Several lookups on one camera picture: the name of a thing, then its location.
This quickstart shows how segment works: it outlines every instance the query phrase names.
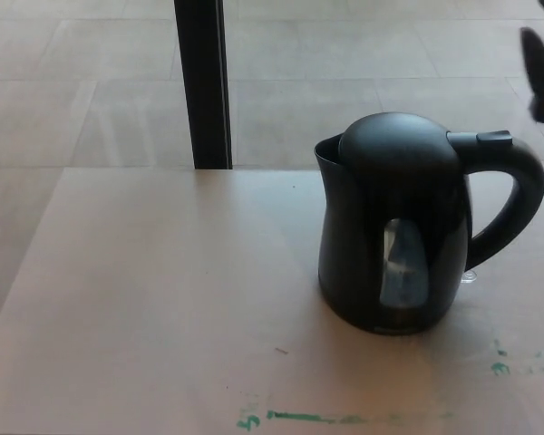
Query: table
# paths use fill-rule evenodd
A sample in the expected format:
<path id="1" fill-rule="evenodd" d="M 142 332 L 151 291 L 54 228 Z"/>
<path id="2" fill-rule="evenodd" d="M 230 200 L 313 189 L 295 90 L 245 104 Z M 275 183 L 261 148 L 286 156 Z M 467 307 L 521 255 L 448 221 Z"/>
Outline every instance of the table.
<path id="1" fill-rule="evenodd" d="M 473 177 L 475 226 L 510 181 Z M 0 315 L 0 433 L 544 434 L 544 203 L 427 333 L 318 293 L 316 171 L 66 169 Z"/>

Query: electric kettle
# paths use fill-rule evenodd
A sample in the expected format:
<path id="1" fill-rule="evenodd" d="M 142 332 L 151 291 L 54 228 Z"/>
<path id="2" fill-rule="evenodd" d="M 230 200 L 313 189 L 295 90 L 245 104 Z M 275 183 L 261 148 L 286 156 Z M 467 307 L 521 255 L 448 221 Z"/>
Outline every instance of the electric kettle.
<path id="1" fill-rule="evenodd" d="M 508 131 L 453 133 L 420 116 L 379 113 L 323 140 L 315 154 L 326 194 L 323 296 L 347 322 L 378 334 L 437 323 L 463 272 L 508 245 L 544 196 L 539 159 Z M 473 237 L 467 176 L 486 170 L 510 174 L 514 185 Z"/>

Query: green paint mark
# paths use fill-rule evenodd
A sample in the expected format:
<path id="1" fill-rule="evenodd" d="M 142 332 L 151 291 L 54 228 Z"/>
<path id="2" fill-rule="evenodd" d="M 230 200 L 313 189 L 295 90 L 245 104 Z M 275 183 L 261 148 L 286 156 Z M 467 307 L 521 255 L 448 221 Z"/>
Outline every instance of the green paint mark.
<path id="1" fill-rule="evenodd" d="M 340 424 L 363 424 L 368 423 L 369 421 L 359 417 L 358 415 L 346 415 L 338 422 Z"/>
<path id="2" fill-rule="evenodd" d="M 255 415 L 250 415 L 246 421 L 238 421 L 236 426 L 250 432 L 252 430 L 252 423 L 254 423 L 254 426 L 258 427 L 260 425 L 260 419 Z"/>
<path id="3" fill-rule="evenodd" d="M 314 423 L 326 424 L 363 424 L 369 421 L 359 415 L 345 415 L 343 417 L 323 417 L 319 414 L 302 414 L 293 412 L 276 412 L 268 411 L 267 419 L 294 420 L 294 421 L 311 421 Z"/>
<path id="4" fill-rule="evenodd" d="M 326 419 L 324 417 L 321 417 L 318 414 L 295 414 L 292 412 L 268 411 L 266 417 L 269 420 L 282 419 L 282 420 L 297 420 L 297 421 L 314 421 L 317 423 L 328 423 L 328 424 L 334 424 L 337 422 L 336 419 Z"/>
<path id="5" fill-rule="evenodd" d="M 500 376 L 501 374 L 510 374 L 510 367 L 508 367 L 503 362 L 496 362 L 492 364 L 491 370 L 496 376 Z"/>

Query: black pole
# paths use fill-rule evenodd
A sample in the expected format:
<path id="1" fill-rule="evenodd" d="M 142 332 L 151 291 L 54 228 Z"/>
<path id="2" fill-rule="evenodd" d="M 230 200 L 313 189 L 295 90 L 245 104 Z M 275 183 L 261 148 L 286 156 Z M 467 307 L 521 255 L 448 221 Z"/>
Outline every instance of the black pole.
<path id="1" fill-rule="evenodd" d="M 231 169 L 222 0 L 174 0 L 196 169 Z"/>

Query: kettle lid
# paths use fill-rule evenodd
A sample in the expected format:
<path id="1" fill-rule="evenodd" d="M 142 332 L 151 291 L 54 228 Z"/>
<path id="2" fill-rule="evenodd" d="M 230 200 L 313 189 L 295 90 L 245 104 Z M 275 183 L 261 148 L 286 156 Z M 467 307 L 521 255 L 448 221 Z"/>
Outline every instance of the kettle lid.
<path id="1" fill-rule="evenodd" d="M 361 179 L 439 179 L 460 171 L 442 125 L 408 113 L 377 113 L 346 129 L 341 163 Z"/>

